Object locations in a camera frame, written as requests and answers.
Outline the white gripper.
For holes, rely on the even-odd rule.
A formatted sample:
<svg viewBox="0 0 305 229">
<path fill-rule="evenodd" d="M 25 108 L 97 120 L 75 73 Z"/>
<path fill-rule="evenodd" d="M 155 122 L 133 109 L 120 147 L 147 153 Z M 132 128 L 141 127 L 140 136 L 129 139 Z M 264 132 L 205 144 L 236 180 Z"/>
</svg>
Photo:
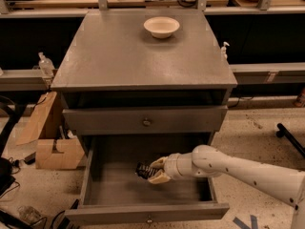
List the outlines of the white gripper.
<svg viewBox="0 0 305 229">
<path fill-rule="evenodd" d="M 177 168 L 179 154 L 171 154 L 168 157 L 162 156 L 150 164 L 151 168 L 163 169 L 157 171 L 152 177 L 148 178 L 151 184 L 161 184 L 170 181 L 171 179 L 179 179 L 181 175 Z"/>
</svg>

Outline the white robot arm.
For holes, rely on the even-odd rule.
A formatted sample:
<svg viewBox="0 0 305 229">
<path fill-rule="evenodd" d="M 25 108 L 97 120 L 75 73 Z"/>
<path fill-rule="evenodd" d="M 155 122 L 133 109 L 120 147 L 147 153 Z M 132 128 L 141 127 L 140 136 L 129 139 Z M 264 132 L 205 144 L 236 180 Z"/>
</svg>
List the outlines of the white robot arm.
<svg viewBox="0 0 305 229">
<path fill-rule="evenodd" d="M 305 229 L 305 172 L 229 156 L 218 149 L 196 146 L 187 154 L 170 154 L 154 161 L 156 173 L 148 178 L 160 184 L 186 177 L 227 174 L 294 208 L 291 229 Z"/>
</svg>

